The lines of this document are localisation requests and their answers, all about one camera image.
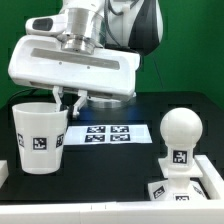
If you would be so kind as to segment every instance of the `black tabletop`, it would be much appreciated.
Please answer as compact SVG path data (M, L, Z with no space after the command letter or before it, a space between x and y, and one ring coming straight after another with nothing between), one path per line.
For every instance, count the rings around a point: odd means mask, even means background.
M75 96L65 95L63 102L70 105L75 100ZM207 155L224 177L224 111L194 92L139 93L132 103L116 109L84 106L79 118L69 125L146 124L152 143L65 146L57 172L27 174L21 169L11 107L22 102L53 101L50 95L17 97L0 110L0 160L7 160L9 168L9 177L0 189L0 204L150 200L147 184L163 179L158 158L167 153L160 122L177 107L199 115L203 134L194 153Z

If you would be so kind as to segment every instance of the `green backdrop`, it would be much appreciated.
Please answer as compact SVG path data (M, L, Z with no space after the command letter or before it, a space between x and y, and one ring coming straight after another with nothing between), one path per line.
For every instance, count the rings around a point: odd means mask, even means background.
M1 0L0 107L15 92L8 64L28 18L57 14L61 0ZM160 0L164 36L144 58L137 92L197 91L224 108L224 1ZM156 61L158 72L153 61Z

